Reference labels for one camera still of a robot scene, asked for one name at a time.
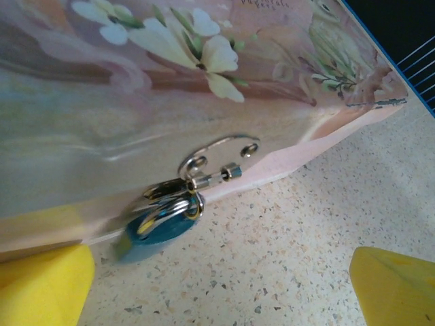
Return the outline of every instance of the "metal clasp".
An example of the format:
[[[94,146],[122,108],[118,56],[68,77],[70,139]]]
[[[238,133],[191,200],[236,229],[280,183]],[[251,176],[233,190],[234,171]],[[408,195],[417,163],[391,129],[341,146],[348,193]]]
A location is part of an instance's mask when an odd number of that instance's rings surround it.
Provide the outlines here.
[[[259,139],[237,135],[195,151],[181,163],[179,179],[147,187],[112,221],[110,228],[116,226],[113,223],[126,225],[142,217],[136,233],[146,238],[158,226],[180,214],[187,219],[198,219],[204,211],[204,201],[198,192],[241,177],[242,166],[249,167],[261,158],[259,148]]]

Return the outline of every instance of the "yellow object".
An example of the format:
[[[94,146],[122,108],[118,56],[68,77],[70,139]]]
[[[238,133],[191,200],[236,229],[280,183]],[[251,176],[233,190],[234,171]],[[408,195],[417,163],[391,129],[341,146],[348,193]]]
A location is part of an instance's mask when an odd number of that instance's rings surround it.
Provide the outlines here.
[[[151,221],[148,221],[147,223],[139,226],[139,229],[137,230],[137,233],[144,233],[151,225],[154,224],[154,220],[152,219]]]
[[[360,247],[350,277],[367,326],[435,325],[435,263]]]
[[[0,326],[76,326],[93,277],[82,244],[0,264]]]

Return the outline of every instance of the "painted flower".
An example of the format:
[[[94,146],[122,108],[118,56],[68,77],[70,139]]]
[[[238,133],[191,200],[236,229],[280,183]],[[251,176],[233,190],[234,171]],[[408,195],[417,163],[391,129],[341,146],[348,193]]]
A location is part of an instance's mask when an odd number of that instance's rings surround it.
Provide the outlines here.
[[[213,36],[219,34],[219,24],[212,21],[210,15],[200,8],[192,11],[193,30],[201,36]]]
[[[222,73],[238,68],[237,53],[231,48],[229,40],[214,35],[204,45],[195,49],[195,39],[191,39],[184,27],[174,19],[163,23],[157,18],[143,21],[144,29],[131,30],[130,40],[163,59],[183,67],[203,71],[210,90],[220,98],[243,102],[243,95]]]
[[[127,7],[112,5],[107,0],[76,1],[71,7],[80,16],[104,25],[100,28],[100,34],[106,41],[117,46],[127,43],[126,26],[134,25],[136,21]]]

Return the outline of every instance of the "metal ring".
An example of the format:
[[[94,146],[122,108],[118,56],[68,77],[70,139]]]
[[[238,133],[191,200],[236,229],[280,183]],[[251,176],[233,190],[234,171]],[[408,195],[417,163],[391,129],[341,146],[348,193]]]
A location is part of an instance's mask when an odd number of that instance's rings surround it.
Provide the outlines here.
[[[190,213],[189,213],[189,210],[187,210],[186,212],[184,212],[184,216],[187,217],[188,219],[195,220],[195,219],[200,218],[200,217],[203,215],[203,212],[204,212],[204,200],[203,200],[203,198],[201,197],[201,195],[198,194],[197,192],[195,192],[195,193],[192,195],[192,198],[193,198],[194,201],[195,201],[195,204],[196,204],[196,210],[195,210],[195,212],[192,213],[192,214],[190,214]]]
[[[190,206],[190,199],[184,196],[165,200],[163,204],[158,203],[148,216],[141,222],[137,228],[137,234],[140,236],[147,236],[161,223],[171,219],[172,217],[185,213]]]

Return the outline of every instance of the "terrazzo floor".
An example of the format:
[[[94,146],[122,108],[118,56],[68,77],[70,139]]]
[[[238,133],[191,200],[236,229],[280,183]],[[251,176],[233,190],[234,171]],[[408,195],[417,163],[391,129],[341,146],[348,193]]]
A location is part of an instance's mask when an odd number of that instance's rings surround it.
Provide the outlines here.
[[[79,326],[364,326],[348,273],[356,247],[435,261],[434,135],[414,103],[282,180],[210,204],[140,264],[93,245]]]

